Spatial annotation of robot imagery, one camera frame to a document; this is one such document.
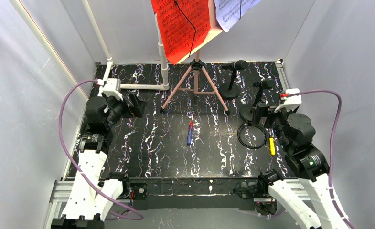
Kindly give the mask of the black microphone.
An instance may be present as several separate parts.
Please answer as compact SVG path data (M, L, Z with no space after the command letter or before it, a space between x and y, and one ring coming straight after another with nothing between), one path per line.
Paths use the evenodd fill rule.
M253 83L252 86L259 89L270 90L276 86L276 82L273 79L264 79L259 82Z
M249 63L245 60L238 60L233 63L227 63L221 66L224 70L241 71L245 70L249 66Z

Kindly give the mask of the white PVC pipe frame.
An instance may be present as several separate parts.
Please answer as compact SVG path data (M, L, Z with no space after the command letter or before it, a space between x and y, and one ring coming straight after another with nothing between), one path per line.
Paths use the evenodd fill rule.
M12 5L64 72L76 81L101 63L160 64L157 84L122 89L166 91L168 63L149 0L14 0Z

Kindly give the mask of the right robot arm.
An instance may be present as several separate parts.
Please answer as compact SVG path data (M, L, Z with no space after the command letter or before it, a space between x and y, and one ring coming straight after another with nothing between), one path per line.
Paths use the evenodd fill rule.
M314 208L308 207L274 169L260 174L255 184L238 184L233 193L243 199L260 196L274 198L302 229L352 229L333 187L329 163L312 143L315 129L311 119L297 113L298 107L298 104L293 107L268 107L258 103L252 107L249 124L259 127L261 118L266 118L263 129L274 129L286 152L285 160L289 168L305 188Z

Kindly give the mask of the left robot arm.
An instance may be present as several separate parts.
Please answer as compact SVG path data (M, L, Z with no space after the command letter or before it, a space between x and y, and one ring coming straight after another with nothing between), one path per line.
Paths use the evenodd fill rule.
M64 143L61 143L69 160L77 169L67 204L58 218L52 219L52 229L103 229L104 221L113 205L124 207L127 212L143 215L117 201L130 195L125 174L111 174L99 187L101 172L108 157L108 149L114 138L113 127L121 119L143 117L146 102L135 94L129 94L131 105L113 95L94 96L86 103L84 122L75 161Z

